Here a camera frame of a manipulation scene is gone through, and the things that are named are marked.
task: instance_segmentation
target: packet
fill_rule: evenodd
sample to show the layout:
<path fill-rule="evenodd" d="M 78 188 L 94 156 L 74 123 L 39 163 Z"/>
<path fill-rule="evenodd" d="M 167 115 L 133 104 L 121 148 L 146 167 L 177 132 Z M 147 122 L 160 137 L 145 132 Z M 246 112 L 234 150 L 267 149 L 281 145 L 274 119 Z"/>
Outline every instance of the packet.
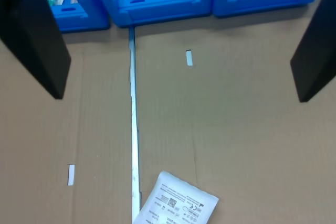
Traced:
<path fill-rule="evenodd" d="M 133 224 L 206 224 L 218 198 L 162 172 Z"/>

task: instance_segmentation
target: medical supply package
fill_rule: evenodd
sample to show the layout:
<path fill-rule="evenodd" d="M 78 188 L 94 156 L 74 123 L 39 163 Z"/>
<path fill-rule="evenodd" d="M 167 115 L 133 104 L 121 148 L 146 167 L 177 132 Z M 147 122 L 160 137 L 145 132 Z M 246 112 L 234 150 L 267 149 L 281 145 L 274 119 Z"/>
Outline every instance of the medical supply package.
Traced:
<path fill-rule="evenodd" d="M 162 172 L 133 224 L 206 224 L 218 198 Z"/>

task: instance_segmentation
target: cardboard surface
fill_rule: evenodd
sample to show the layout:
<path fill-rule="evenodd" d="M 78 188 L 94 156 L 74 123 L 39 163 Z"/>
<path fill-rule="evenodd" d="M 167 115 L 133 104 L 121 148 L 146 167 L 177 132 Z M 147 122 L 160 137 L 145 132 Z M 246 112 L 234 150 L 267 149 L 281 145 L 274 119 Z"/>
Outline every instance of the cardboard surface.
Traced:
<path fill-rule="evenodd" d="M 209 223 L 336 222 L 336 80 L 299 103 L 299 10 L 136 28 L 143 196 L 166 170 L 220 198 Z"/>
<path fill-rule="evenodd" d="M 72 63 L 61 101 L 0 45 L 0 222 L 131 223 L 128 30 L 65 41 Z"/>

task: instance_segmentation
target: qr code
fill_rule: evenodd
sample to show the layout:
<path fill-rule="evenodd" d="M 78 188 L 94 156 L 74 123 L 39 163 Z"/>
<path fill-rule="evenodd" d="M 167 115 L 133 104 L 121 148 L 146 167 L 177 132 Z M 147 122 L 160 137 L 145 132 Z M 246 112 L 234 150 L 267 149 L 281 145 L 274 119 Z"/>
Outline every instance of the qr code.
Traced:
<path fill-rule="evenodd" d="M 170 200 L 168 202 L 168 206 L 174 208 L 176 203 L 177 203 L 177 201 L 175 199 L 170 198 Z"/>

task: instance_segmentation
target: white rectangular slot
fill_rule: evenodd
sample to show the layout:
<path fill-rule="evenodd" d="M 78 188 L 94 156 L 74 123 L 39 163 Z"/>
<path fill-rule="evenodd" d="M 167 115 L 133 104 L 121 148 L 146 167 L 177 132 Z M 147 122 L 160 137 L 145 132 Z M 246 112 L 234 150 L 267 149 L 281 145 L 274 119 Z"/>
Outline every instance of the white rectangular slot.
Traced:
<path fill-rule="evenodd" d="M 75 180 L 75 165 L 69 165 L 68 186 L 73 186 Z"/>
<path fill-rule="evenodd" d="M 192 66 L 193 65 L 193 54 L 191 50 L 186 51 L 186 57 L 187 57 L 187 65 Z"/>

